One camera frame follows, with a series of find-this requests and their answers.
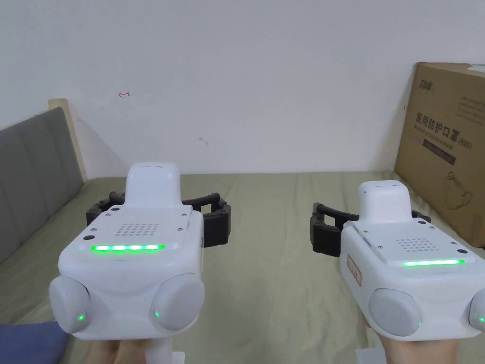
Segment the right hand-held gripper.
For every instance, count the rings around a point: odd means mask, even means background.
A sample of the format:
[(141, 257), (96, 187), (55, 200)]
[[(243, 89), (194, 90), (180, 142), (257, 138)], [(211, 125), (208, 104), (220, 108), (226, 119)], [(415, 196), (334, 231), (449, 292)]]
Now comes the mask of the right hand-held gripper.
[(314, 203), (310, 241), (314, 252), (340, 257), (370, 327), (407, 342), (483, 332), (484, 259), (411, 210), (401, 182), (364, 182), (359, 198), (359, 216)]

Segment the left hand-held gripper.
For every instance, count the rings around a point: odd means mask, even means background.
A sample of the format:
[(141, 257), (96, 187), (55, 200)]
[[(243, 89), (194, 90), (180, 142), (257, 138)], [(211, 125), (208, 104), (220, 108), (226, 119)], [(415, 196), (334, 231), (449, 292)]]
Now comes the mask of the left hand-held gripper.
[(231, 206), (216, 192), (182, 201), (175, 164), (134, 164), (126, 193), (91, 206), (86, 225), (49, 286), (59, 326), (81, 340), (148, 339), (147, 363), (184, 363), (172, 339), (197, 321), (202, 249), (228, 243)]

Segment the person's right hand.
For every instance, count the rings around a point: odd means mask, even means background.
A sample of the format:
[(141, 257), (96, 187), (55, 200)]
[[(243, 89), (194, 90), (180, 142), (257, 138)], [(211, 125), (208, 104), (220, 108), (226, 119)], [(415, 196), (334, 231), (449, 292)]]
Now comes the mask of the person's right hand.
[(458, 364), (460, 341), (396, 341), (377, 334), (387, 364)]

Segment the person's left hand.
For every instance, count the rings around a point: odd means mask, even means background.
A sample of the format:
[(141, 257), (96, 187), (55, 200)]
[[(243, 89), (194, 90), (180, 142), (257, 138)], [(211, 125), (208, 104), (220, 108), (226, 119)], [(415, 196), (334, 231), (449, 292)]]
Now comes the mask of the person's left hand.
[(149, 340), (103, 341), (100, 343), (103, 364), (145, 364)]

